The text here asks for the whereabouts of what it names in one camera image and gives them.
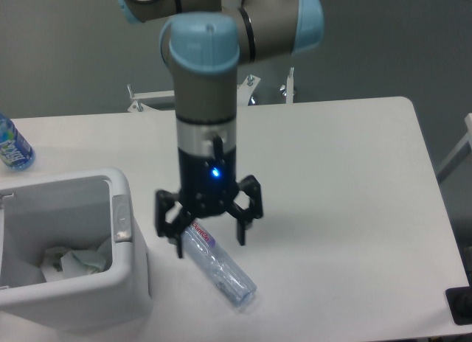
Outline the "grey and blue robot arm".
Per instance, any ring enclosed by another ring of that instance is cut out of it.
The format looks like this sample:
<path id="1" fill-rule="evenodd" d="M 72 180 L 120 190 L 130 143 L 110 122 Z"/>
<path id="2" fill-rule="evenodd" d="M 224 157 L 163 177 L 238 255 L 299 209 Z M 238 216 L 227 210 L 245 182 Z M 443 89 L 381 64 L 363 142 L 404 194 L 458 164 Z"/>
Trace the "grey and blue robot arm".
<path id="1" fill-rule="evenodd" d="M 259 181 L 236 176 L 237 68 L 319 45 L 325 30 L 320 0 L 117 0 L 130 21 L 165 19 L 162 60 L 173 78 L 180 188 L 160 189 L 155 227 L 178 251 L 197 219 L 230 214 L 237 240 L 263 216 Z"/>

